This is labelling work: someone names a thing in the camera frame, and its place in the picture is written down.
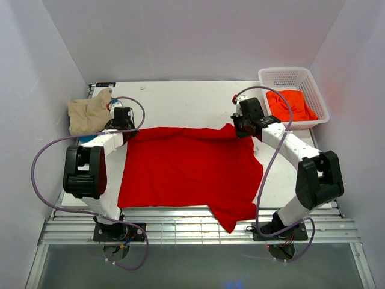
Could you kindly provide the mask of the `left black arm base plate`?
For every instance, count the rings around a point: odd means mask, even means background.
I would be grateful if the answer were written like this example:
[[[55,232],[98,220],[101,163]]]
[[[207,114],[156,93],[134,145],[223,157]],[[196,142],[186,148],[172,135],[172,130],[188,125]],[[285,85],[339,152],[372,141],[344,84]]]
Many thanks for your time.
[[[137,227],[128,226],[121,223],[103,224],[97,223],[94,228],[93,241],[95,242],[125,242],[132,241],[143,242],[145,240],[142,232],[146,229],[146,223],[135,223]]]

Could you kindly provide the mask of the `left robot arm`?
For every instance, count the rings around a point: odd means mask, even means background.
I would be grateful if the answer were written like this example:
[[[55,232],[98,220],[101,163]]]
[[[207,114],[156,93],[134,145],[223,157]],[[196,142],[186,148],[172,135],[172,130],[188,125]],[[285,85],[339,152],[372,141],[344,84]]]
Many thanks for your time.
[[[121,223],[107,221],[102,216],[122,220],[122,210],[117,206],[118,193],[108,189],[106,158],[124,146],[136,131],[131,107],[114,107],[113,118],[106,123],[103,134],[81,145],[69,146],[64,163],[63,189],[80,199],[97,215],[93,217],[102,233],[120,238],[126,233]]]

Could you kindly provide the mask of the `red t shirt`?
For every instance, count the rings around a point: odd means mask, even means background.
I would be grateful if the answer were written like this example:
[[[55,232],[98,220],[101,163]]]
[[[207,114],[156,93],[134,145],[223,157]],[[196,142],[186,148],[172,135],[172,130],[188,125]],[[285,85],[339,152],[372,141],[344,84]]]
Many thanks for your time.
[[[228,233],[256,216],[263,166],[251,137],[221,129],[157,127],[128,141],[120,208],[206,205]]]

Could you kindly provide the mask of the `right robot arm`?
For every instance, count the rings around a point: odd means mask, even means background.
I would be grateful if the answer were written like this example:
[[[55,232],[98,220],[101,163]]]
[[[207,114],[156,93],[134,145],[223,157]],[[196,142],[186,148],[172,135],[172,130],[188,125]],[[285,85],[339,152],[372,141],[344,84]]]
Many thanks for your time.
[[[297,172],[295,196],[277,210],[266,225],[256,225],[263,238],[289,232],[318,207],[344,194],[339,158],[333,151],[322,152],[288,131],[274,116],[265,116],[258,98],[234,96],[231,116],[236,135],[256,137],[282,155]]]

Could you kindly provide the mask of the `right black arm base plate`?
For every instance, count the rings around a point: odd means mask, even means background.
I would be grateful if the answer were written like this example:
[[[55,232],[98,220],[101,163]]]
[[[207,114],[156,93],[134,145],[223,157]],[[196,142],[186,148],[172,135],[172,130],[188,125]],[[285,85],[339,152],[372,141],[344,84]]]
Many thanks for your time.
[[[305,228],[304,223],[300,223],[284,232],[278,234],[276,231],[279,229],[274,229],[270,222],[260,222],[260,233],[256,229],[256,223],[253,222],[251,225],[248,225],[245,229],[246,232],[252,233],[252,239],[254,241],[264,241],[264,240],[273,240],[273,241],[306,241],[308,240],[308,234]]]

